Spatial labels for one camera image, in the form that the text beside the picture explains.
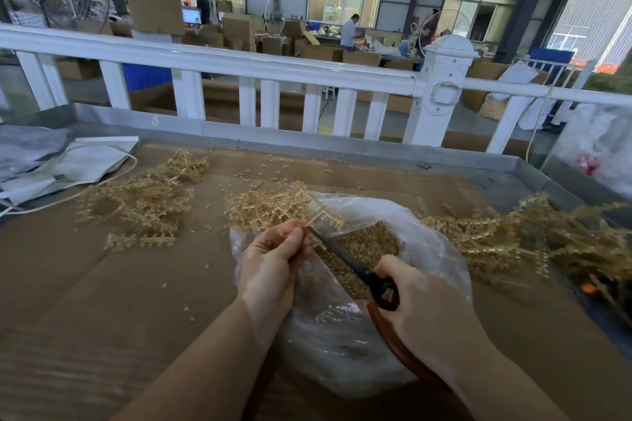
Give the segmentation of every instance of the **man in white shirt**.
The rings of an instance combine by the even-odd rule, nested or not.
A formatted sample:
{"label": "man in white shirt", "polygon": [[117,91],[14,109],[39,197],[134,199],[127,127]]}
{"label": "man in white shirt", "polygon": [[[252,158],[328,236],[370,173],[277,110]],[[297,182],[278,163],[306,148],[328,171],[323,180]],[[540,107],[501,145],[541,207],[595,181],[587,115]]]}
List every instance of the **man in white shirt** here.
{"label": "man in white shirt", "polygon": [[359,22],[359,15],[354,13],[352,18],[347,20],[343,25],[343,31],[340,34],[340,48],[353,52],[355,50],[355,26]]}

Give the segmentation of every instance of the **scissors blade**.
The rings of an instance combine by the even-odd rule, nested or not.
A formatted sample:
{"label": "scissors blade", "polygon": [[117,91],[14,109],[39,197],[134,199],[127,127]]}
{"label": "scissors blade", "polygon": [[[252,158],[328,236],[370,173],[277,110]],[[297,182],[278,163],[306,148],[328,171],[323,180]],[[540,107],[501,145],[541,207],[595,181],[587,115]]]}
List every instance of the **scissors blade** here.
{"label": "scissors blade", "polygon": [[335,254],[338,258],[345,262],[345,264],[353,270],[353,273],[358,276],[360,280],[362,280],[366,285],[369,282],[369,274],[371,271],[360,262],[358,262],[354,257],[349,255],[341,246],[337,245],[333,241],[331,241],[328,237],[321,235],[318,231],[310,226],[310,230],[312,233],[316,235],[323,245],[325,245],[328,250],[330,250],[333,254]]}

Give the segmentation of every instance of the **corrugated metal building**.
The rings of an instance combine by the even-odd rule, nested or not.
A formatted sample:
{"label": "corrugated metal building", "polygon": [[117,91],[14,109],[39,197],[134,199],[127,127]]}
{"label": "corrugated metal building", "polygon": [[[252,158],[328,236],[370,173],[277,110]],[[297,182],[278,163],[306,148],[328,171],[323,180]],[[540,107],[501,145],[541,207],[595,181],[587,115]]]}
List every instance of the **corrugated metal building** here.
{"label": "corrugated metal building", "polygon": [[632,0],[568,0],[549,48],[575,50],[574,61],[598,59],[614,71],[632,46]]}

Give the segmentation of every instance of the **person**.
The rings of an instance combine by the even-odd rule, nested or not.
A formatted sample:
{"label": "person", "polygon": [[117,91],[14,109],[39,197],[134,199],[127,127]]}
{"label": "person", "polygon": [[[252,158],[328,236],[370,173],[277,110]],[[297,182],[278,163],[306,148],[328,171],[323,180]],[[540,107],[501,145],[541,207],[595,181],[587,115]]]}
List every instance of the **person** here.
{"label": "person", "polygon": [[437,14],[438,9],[432,9],[432,13],[429,14],[422,22],[422,30],[419,32],[419,49],[423,49],[426,45],[432,43],[432,38],[437,32]]}
{"label": "person", "polygon": [[197,0],[197,8],[200,9],[202,25],[210,24],[210,1]]}
{"label": "person", "polygon": [[355,26],[358,25],[359,15],[354,13],[352,18],[343,25],[340,33],[340,48],[353,52],[355,50]]}
{"label": "person", "polygon": [[[235,301],[111,421],[239,420],[292,306],[296,273],[311,253],[312,238],[296,221],[259,235],[243,253]],[[470,302],[452,285],[391,255],[374,271],[391,276],[399,290],[399,308],[382,310],[383,316],[474,419],[567,421],[538,385],[496,349]]]}

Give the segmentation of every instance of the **hand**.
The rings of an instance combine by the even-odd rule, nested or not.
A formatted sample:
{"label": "hand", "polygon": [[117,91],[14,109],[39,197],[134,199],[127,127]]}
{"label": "hand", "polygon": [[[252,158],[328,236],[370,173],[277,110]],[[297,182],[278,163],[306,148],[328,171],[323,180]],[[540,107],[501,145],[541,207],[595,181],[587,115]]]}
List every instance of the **hand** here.
{"label": "hand", "polygon": [[399,291],[396,311],[380,309],[406,347],[453,389],[461,371],[495,352],[468,300],[446,280],[422,273],[393,255],[375,267]]}
{"label": "hand", "polygon": [[266,230],[244,251],[238,295],[265,343],[272,343],[292,307],[296,273],[311,255],[312,242],[308,229],[290,220]]}

